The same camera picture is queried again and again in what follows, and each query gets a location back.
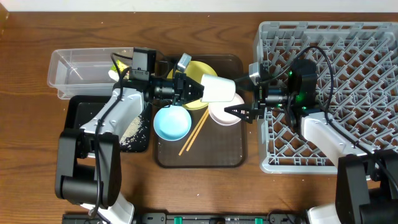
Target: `white cup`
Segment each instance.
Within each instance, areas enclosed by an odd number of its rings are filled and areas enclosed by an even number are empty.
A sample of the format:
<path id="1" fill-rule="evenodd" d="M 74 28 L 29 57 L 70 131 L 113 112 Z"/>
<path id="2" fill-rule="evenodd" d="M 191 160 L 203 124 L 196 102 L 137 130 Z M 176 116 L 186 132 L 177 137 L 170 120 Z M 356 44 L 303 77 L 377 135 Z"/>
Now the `white cup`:
<path id="1" fill-rule="evenodd" d="M 205 87 L 201 102 L 230 102 L 234 99 L 236 87 L 233 80 L 204 74 L 200 84 Z"/>

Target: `blue bowl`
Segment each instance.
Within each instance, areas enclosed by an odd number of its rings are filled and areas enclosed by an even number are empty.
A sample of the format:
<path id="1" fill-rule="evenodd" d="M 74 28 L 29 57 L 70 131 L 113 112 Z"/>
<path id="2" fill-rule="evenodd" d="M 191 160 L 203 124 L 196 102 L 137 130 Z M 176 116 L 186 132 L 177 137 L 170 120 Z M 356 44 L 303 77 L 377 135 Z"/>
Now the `blue bowl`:
<path id="1" fill-rule="evenodd" d="M 162 108 L 154 118 L 156 134 L 167 141 L 177 141 L 184 138 L 191 129 L 191 125 L 191 116 L 182 106 Z"/>

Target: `bowl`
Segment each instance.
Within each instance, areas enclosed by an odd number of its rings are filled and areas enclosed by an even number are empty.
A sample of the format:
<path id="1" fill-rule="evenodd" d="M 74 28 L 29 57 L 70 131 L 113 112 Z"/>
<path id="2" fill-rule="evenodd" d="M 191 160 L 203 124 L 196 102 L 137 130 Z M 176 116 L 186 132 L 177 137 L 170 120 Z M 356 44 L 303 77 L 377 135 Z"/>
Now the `bowl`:
<path id="1" fill-rule="evenodd" d="M 166 141 L 177 141 L 188 134 L 192 119 L 188 111 L 181 106 L 160 109 L 154 118 L 156 134 Z"/>
<path id="2" fill-rule="evenodd" d="M 187 74 L 188 77 L 195 80 L 197 83 L 201 82 L 203 74 L 217 76 L 214 69 L 212 69 L 209 65 L 198 61 L 191 61 L 187 69 L 185 70 L 185 73 Z M 173 77 L 173 70 L 171 70 L 169 75 L 167 75 L 167 78 L 172 78 L 172 77 Z M 200 100 L 195 100 L 191 103 L 183 105 L 183 107 L 187 110 L 199 110 L 205 108 L 206 106 L 208 106 L 208 104 L 209 103 L 202 103 Z"/>
<path id="3" fill-rule="evenodd" d="M 230 102 L 210 103 L 209 115 L 214 121 L 216 121 L 216 123 L 222 126 L 231 126 L 233 124 L 238 123 L 241 120 L 241 118 L 238 118 L 235 115 L 225 112 L 224 108 L 229 106 L 240 105 L 243 103 L 244 101 L 241 98 L 241 96 L 235 93 L 233 100 Z"/>

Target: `white wall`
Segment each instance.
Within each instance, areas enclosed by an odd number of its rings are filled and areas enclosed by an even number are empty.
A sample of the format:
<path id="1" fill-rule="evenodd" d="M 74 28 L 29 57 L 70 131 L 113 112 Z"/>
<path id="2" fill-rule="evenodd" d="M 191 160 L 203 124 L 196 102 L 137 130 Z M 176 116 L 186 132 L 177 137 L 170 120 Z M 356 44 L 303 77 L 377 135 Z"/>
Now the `white wall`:
<path id="1" fill-rule="evenodd" d="M 0 2 L 10 12 L 398 12 L 398 0 L 0 0 Z"/>

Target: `brown tray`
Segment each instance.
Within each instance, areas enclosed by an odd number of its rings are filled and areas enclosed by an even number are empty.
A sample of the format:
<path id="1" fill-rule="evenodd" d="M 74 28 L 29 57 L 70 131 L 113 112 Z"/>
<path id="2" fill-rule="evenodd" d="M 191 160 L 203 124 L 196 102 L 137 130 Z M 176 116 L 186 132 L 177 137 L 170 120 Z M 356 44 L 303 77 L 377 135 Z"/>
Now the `brown tray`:
<path id="1" fill-rule="evenodd" d="M 219 77 L 243 76 L 242 61 L 234 55 L 192 55 L 192 60 L 211 66 Z M 166 141 L 155 135 L 155 161 L 164 168 L 220 168 L 240 166 L 246 158 L 246 123 L 221 126 L 207 117 L 189 152 L 178 155 L 206 108 L 188 111 L 192 118 L 190 132 L 181 140 Z"/>

